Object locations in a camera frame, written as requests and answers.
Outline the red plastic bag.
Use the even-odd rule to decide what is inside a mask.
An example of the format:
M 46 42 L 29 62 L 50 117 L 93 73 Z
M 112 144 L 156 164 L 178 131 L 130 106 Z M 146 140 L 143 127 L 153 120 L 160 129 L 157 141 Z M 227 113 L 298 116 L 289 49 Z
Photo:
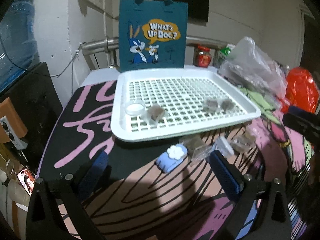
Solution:
M 311 73 L 302 67 L 291 69 L 287 76 L 287 89 L 281 111 L 287 113 L 290 106 L 296 106 L 304 111 L 315 114 L 319 89 Z

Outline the clear plastic bag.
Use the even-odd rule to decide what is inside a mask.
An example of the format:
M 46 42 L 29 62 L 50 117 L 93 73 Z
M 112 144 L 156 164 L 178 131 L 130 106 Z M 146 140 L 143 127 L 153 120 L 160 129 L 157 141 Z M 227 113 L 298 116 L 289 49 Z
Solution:
M 218 73 L 233 83 L 283 99 L 287 81 L 279 64 L 250 37 L 242 38 L 226 56 Z

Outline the brown snack cube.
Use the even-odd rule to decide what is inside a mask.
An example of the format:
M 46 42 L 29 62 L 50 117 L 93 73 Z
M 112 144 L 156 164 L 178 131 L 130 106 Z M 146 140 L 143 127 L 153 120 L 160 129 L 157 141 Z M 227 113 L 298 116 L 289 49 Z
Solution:
M 235 103 L 231 99 L 221 99 L 219 107 L 221 112 L 227 112 L 235 107 Z
M 203 102 L 203 110 L 207 113 L 216 113 L 221 111 L 220 102 L 216 98 L 208 97 Z
M 236 135 L 230 142 L 232 148 L 239 152 L 244 153 L 249 151 L 255 144 L 256 135 L 249 130 L 246 130 L 244 134 Z
M 212 146 L 207 145 L 199 135 L 188 135 L 181 137 L 179 143 L 187 149 L 187 154 L 191 165 L 195 165 L 206 159 L 212 151 Z
M 153 104 L 143 114 L 142 119 L 149 125 L 157 125 L 167 114 L 167 111 L 158 104 Z

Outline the red-lidded glass jar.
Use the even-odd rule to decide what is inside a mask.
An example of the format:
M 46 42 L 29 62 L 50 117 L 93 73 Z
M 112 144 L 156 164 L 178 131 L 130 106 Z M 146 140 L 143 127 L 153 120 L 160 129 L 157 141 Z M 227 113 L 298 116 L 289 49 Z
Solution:
M 193 65 L 201 68 L 207 68 L 210 65 L 212 56 L 210 48 L 198 45 L 194 50 Z

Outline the smartphone with lit screen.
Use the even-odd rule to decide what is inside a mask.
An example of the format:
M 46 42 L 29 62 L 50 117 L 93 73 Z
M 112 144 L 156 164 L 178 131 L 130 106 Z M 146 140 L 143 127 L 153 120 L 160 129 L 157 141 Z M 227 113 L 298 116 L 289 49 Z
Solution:
M 35 186 L 35 177 L 28 167 L 23 168 L 17 173 L 17 179 L 31 197 Z

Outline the brown box with sockets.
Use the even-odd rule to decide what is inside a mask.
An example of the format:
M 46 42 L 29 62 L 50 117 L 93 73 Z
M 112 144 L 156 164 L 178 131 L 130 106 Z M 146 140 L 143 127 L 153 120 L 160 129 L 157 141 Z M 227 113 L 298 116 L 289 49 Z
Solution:
M 18 150 L 27 148 L 28 143 L 23 141 L 28 130 L 17 114 L 11 100 L 6 98 L 1 102 L 1 144 L 12 142 Z

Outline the blue water jug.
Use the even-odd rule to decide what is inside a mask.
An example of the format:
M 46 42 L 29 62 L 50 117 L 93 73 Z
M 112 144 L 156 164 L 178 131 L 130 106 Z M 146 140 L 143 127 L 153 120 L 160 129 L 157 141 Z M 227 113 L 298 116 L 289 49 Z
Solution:
M 29 68 L 37 53 L 33 0 L 14 0 L 1 20 L 1 90 Z

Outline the green white carton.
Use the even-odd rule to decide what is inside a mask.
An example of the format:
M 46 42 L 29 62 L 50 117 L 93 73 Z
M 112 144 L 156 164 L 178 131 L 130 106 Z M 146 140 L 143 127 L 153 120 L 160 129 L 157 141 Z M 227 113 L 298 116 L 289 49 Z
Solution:
M 220 67 L 221 64 L 225 61 L 226 57 L 234 49 L 235 45 L 227 44 L 223 48 L 216 50 L 214 54 L 214 64 L 215 67 Z

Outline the steel bed rail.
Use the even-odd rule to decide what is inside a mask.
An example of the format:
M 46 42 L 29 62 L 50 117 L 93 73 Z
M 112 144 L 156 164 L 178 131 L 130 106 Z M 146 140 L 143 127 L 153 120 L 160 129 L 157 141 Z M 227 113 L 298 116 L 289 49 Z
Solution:
M 226 46 L 228 42 L 223 42 L 220 40 L 215 40 L 212 38 L 204 38 L 197 36 L 187 36 L 186 46 L 194 47 L 197 45 L 204 45 L 208 48 L 219 49 Z M 96 53 L 108 53 L 113 50 L 119 49 L 119 37 L 106 37 L 102 40 L 85 42 L 82 45 L 82 53 L 84 56 L 93 55 Z

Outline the cartoon print bedsheet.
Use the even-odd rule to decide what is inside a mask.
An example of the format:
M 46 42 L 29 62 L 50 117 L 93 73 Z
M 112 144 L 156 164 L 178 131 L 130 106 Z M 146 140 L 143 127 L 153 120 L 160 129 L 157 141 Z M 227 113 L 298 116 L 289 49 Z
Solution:
M 118 72 L 92 71 L 74 92 L 61 113 L 45 148 L 38 176 L 51 191 L 71 173 L 80 182 L 101 151 L 108 165 L 93 192 L 81 201 L 91 221 L 106 239 L 211 239 L 234 204 L 223 192 L 209 164 L 191 165 L 188 158 L 169 173 L 155 160 L 171 138 L 126 143 L 111 132 L 113 97 Z M 291 238 L 298 239 L 306 223 L 297 209 L 296 196 L 308 183 L 313 148 L 300 134 L 285 127 L 283 115 L 261 96 L 246 90 L 263 114 L 251 127 L 258 132 L 254 146 L 229 161 L 256 179 L 281 179 L 286 185 Z

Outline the teal cartoon tote bag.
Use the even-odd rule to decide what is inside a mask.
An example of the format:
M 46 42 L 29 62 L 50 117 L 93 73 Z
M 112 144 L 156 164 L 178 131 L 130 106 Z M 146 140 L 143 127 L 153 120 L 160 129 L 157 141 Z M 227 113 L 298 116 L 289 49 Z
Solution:
M 120 0 L 119 70 L 184 67 L 187 20 L 187 3 Z

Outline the small white round container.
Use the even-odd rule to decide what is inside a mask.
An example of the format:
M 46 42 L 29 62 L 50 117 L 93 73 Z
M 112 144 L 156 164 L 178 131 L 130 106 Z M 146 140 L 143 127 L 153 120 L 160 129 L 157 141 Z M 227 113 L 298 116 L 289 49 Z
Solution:
M 142 100 L 130 100 L 125 105 L 125 113 L 130 116 L 138 116 L 144 113 L 146 108 L 145 102 Z

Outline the white perforated plastic tray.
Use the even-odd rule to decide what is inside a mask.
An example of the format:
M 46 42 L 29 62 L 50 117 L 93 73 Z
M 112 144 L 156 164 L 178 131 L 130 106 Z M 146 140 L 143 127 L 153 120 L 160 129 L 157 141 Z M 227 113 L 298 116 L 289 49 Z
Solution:
M 207 113 L 203 102 L 212 97 L 231 99 L 231 111 Z M 157 125 L 125 113 L 130 100 L 142 100 L 148 109 L 153 104 L 167 114 Z M 239 89 L 210 70 L 158 68 L 121 73 L 116 84 L 111 116 L 111 131 L 127 142 L 150 141 L 201 133 L 249 122 L 261 115 L 260 109 Z

